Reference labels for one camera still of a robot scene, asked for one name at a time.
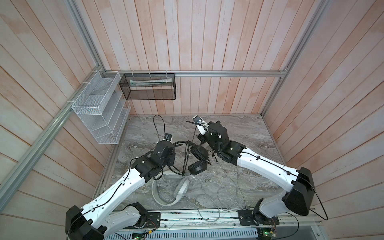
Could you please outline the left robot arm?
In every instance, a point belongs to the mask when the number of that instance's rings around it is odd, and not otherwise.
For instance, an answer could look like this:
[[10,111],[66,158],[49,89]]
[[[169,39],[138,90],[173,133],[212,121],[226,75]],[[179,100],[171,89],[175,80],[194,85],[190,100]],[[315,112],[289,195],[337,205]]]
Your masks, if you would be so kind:
[[81,208],[66,213],[65,233],[69,240],[103,240],[126,227],[145,226],[147,210],[139,203],[115,212],[135,190],[160,176],[165,166],[175,160],[175,145],[159,141],[153,150],[130,161],[128,171],[101,195]]

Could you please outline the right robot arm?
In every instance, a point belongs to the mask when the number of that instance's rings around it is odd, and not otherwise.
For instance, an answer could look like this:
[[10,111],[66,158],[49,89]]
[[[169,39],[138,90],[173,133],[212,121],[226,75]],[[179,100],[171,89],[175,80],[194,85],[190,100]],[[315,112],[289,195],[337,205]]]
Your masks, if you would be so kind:
[[269,160],[231,141],[228,131],[220,121],[206,123],[200,116],[193,118],[200,132],[202,143],[208,143],[213,152],[223,161],[251,170],[280,186],[279,194],[258,200],[253,209],[253,221],[258,225],[269,223],[271,219],[285,212],[307,216],[316,192],[312,173],[309,169],[290,168]]

